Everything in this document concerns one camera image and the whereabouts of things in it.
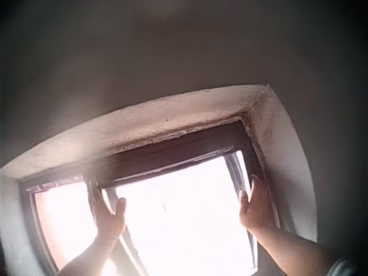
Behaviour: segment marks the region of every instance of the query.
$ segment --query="left hand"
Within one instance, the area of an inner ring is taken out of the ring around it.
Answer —
[[[94,190],[93,196],[89,196],[91,212],[94,216],[98,237],[103,240],[115,242],[125,230],[125,208],[127,200],[119,198],[116,205],[116,214],[112,214],[106,206],[100,191]]]

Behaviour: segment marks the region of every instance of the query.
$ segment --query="window pane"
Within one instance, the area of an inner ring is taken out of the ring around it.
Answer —
[[[149,276],[250,275],[252,253],[224,158],[117,189]]]
[[[94,240],[97,229],[88,204],[84,182],[35,194],[37,212],[51,255],[60,269],[82,253]],[[115,275],[111,261],[104,275]]]

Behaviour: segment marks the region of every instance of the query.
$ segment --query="finger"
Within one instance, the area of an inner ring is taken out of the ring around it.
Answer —
[[[248,210],[248,195],[245,191],[241,190],[239,193],[239,205],[240,205],[240,212],[246,213]]]
[[[251,189],[251,196],[250,196],[251,200],[252,198],[260,197],[263,186],[264,186],[263,181],[260,180],[257,175],[252,174],[252,189]]]
[[[127,208],[127,200],[124,197],[119,198],[116,204],[116,216],[124,217],[126,208]]]
[[[96,214],[111,214],[109,208],[105,203],[102,193],[97,188],[95,188],[92,189],[92,194]]]

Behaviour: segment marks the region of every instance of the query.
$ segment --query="hand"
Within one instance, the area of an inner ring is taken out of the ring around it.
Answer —
[[[252,176],[250,200],[248,200],[246,192],[240,191],[239,204],[240,223],[252,234],[255,234],[254,232],[259,229],[272,229],[275,227],[267,185],[257,176]]]
[[[115,242],[125,230],[125,208],[127,200],[120,198],[116,205],[116,214],[112,214],[106,206],[99,190],[95,189],[89,197],[91,212],[96,222],[98,234],[102,240]]]

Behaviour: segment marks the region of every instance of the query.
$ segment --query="window frame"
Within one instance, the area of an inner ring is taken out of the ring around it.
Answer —
[[[20,193],[24,220],[31,246],[39,263],[47,275],[56,275],[58,268],[41,229],[39,214],[36,210],[35,193],[79,182],[83,173],[93,175],[99,187],[108,192],[112,187],[167,174],[236,151],[241,151],[243,154],[249,182],[251,183],[252,174],[264,179],[264,173],[252,141],[243,122],[239,120],[183,134],[179,137],[174,136],[170,140],[144,145],[89,162],[74,164],[61,170],[47,171],[21,182]],[[240,181],[234,173],[234,166],[238,165],[226,158],[225,161],[235,185],[235,182]],[[239,194],[239,189],[236,186],[235,190]],[[264,262],[264,259],[267,259],[267,254],[259,245],[257,248],[258,272],[254,275],[263,275],[264,272],[269,272],[270,262]],[[125,266],[133,266],[132,262],[129,264],[129,261],[126,260],[128,255],[122,246],[117,246],[114,249],[112,259],[114,259],[113,255]]]

